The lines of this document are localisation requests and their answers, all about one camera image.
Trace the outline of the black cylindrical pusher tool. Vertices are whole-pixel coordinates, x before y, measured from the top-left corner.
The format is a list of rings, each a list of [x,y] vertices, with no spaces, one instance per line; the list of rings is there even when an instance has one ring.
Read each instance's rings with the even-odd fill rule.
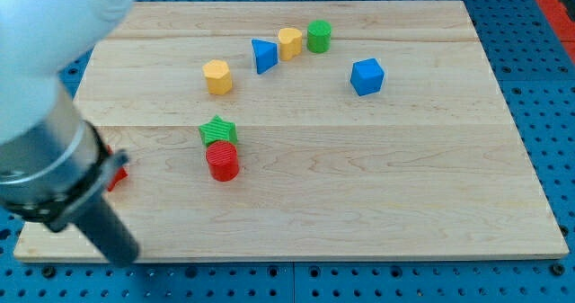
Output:
[[[137,259],[136,239],[103,197],[89,201],[74,224],[109,263],[125,267]]]

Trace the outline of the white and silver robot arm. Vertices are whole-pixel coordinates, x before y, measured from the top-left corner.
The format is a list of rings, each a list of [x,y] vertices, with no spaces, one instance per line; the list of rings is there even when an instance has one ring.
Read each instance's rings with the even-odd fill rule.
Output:
[[[59,74],[134,1],[1,0],[1,204],[54,232],[75,225],[117,266],[139,247],[103,194],[128,157],[108,151]]]

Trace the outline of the red block behind arm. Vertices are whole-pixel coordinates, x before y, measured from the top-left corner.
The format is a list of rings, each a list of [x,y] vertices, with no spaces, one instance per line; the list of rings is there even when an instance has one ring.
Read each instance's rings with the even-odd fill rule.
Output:
[[[108,166],[113,172],[113,177],[110,179],[107,185],[107,191],[112,192],[117,183],[128,177],[128,172],[125,168],[125,164],[128,162],[128,157],[124,152],[117,155],[110,145],[106,146],[108,152]]]

